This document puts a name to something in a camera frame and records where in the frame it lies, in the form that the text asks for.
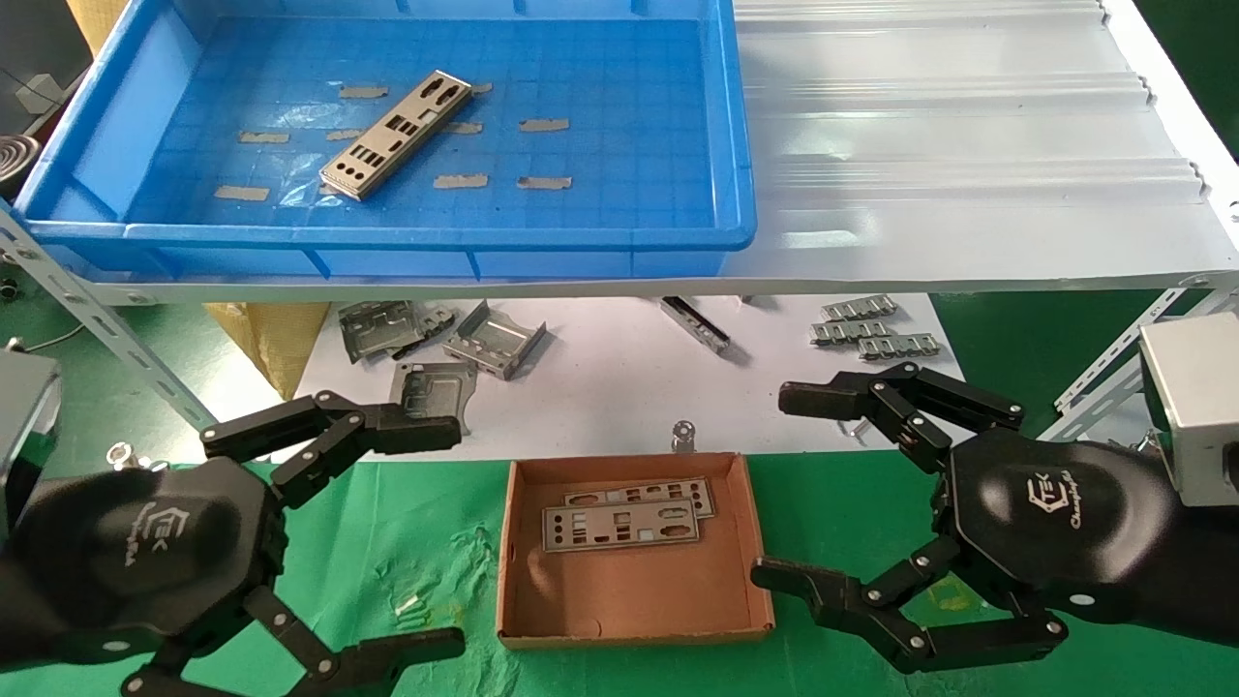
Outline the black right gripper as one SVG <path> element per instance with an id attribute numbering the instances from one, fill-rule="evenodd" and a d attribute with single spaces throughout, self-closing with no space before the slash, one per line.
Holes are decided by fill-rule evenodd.
<path id="1" fill-rule="evenodd" d="M 1042 660 L 1070 635 L 1048 610 L 1237 645 L 1237 510 L 1187 506 L 1151 456 L 1027 439 L 1014 432 L 1025 418 L 1017 402 L 914 361 L 783 383 L 778 407 L 867 420 L 917 468 L 944 472 L 942 526 L 957 541 L 933 539 L 870 583 L 769 557 L 750 569 L 761 591 L 800 598 L 817 626 L 862 638 L 898 672 Z M 932 416 L 978 436 L 952 449 Z M 1009 617 L 911 621 L 903 605 L 960 561 L 963 579 Z"/>

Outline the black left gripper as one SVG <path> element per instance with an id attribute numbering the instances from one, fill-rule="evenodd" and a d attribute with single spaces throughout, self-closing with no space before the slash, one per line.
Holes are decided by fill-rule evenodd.
<path id="1" fill-rule="evenodd" d="M 230 459 L 38 482 L 2 546 L 2 667 L 155 652 L 123 696 L 230 696 L 182 671 L 253 619 L 304 667 L 287 696 L 390 696 L 408 667 L 465 652 L 460 626 L 332 652 L 271 591 L 286 548 L 282 504 Z"/>

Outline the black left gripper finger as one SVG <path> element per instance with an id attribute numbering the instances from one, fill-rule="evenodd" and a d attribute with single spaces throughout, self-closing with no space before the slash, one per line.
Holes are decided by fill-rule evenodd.
<path id="1" fill-rule="evenodd" d="M 361 405 L 332 391 L 296 397 L 199 433 L 204 456 L 238 463 L 297 444 L 297 453 L 271 473 L 270 489 L 284 508 L 301 508 L 364 454 L 434 453 L 461 441 L 456 416 L 411 416 L 396 404 Z"/>

